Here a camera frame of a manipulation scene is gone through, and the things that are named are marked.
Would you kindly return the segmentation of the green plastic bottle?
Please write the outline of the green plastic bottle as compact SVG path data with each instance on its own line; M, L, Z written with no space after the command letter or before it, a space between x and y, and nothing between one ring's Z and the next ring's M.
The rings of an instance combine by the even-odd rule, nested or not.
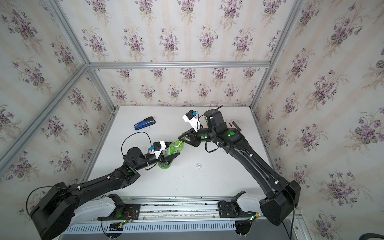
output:
M166 149L162 152L161 155L166 157L166 156L171 155L171 154L181 153L183 149L184 149L184 143L183 142L181 142L179 140L173 141L171 143L166 143Z

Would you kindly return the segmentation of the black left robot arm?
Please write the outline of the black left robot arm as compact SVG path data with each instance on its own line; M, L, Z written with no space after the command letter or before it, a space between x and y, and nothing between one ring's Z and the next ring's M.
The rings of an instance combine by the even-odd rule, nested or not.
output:
M55 184L30 212L30 217L42 240L52 240L68 227L91 220L135 219L123 200L112 191L132 185L139 170L152 164L168 166L179 156L164 156L164 151L143 154L131 148L123 156L123 164L111 173L77 185Z

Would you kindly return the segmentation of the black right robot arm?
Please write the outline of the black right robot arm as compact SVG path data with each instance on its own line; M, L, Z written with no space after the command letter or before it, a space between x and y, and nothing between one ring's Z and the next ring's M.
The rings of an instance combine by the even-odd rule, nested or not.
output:
M235 158L257 181L266 196L259 201L261 212L275 226L280 225L299 203L301 187L296 181L289 182L273 170L251 147L237 128L228 128L218 109L204 113L207 127L200 123L200 116L190 110L183 120L191 129L179 136L179 140L193 147L202 142L212 142Z

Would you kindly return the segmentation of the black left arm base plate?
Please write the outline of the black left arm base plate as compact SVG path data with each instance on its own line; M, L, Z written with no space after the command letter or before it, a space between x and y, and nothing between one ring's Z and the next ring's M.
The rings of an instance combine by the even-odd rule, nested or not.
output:
M140 215L140 204L126 204L117 194L110 194L103 196L101 200L106 198L110 199L110 202L114 209L108 214L98 217L98 221L125 221L132 222L138 220Z

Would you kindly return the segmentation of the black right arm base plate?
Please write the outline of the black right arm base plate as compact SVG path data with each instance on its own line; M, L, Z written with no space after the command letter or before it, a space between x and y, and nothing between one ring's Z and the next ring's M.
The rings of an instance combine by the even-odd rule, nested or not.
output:
M248 218L249 220L255 220L260 217L260 214L252 211L243 211L240 208L237 200L240 197L245 196L245 191L236 194L230 202L219 201L218 210L220 218Z

